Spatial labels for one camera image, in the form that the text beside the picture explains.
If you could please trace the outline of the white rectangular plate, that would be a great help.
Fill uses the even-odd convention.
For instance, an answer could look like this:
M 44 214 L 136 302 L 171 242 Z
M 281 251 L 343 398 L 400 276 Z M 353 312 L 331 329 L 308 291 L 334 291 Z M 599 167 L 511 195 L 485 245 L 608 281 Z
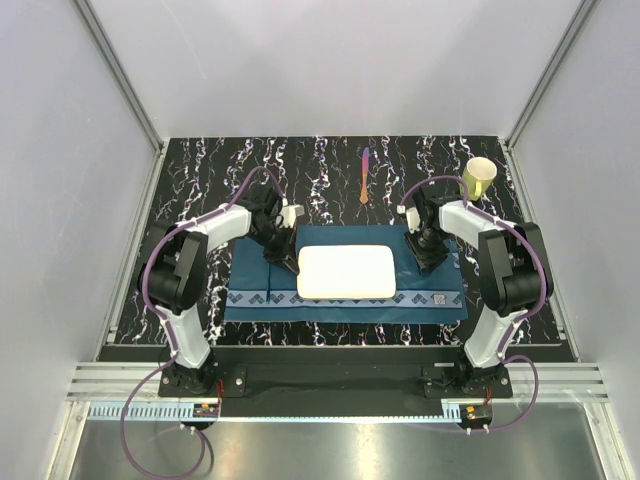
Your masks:
M 298 263 L 297 293 L 306 300 L 387 300 L 396 293 L 388 246 L 305 246 Z

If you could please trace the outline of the yellow mug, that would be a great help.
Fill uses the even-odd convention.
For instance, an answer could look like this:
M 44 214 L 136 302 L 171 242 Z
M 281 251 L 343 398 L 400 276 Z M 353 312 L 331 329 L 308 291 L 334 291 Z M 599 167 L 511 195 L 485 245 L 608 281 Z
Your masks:
M 469 159 L 461 176 L 467 187 L 468 200 L 479 200 L 491 186 L 497 173 L 497 166 L 492 160 L 485 157 Z

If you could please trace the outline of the blue small fork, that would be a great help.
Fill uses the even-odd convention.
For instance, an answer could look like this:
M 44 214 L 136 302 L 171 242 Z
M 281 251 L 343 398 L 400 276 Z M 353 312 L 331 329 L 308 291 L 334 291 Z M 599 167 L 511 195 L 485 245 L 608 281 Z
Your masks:
M 271 302 L 271 264 L 267 264 L 267 283 L 265 290 L 265 302 L 266 304 L 270 304 Z

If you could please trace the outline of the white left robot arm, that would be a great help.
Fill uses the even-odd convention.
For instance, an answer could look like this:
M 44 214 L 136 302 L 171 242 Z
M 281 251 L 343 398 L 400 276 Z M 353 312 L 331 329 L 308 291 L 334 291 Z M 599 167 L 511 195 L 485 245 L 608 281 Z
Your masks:
M 141 249 L 137 289 L 167 335 L 172 363 L 164 380 L 169 385 L 196 396 L 215 388 L 214 354 L 197 308 L 205 291 L 208 255 L 247 237 L 263 248 L 267 263 L 298 274 L 295 241 L 303 214 L 303 206 L 289 203 L 274 188 L 255 185 L 200 217 L 150 228 Z

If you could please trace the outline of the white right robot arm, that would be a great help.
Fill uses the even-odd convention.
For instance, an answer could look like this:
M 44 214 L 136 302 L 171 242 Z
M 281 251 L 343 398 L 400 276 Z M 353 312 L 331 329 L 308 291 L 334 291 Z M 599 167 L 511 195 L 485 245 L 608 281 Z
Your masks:
M 444 262 L 450 238 L 476 250 L 483 303 L 479 319 L 453 365 L 439 379 L 426 378 L 424 385 L 440 393 L 485 396 L 508 381 L 509 343 L 554 291 L 541 229 L 533 222 L 492 216 L 460 194 L 429 196 L 420 185 L 403 197 L 398 213 L 406 219 L 405 241 L 422 274 Z

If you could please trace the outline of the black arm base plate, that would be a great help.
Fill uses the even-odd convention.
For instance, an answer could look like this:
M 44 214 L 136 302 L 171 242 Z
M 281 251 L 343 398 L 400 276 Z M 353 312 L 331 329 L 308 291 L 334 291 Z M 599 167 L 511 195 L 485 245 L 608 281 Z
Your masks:
M 266 389 L 404 390 L 428 398 L 508 399 L 504 366 L 472 369 L 460 347 L 216 347 L 200 370 L 171 366 L 162 397 L 247 397 Z

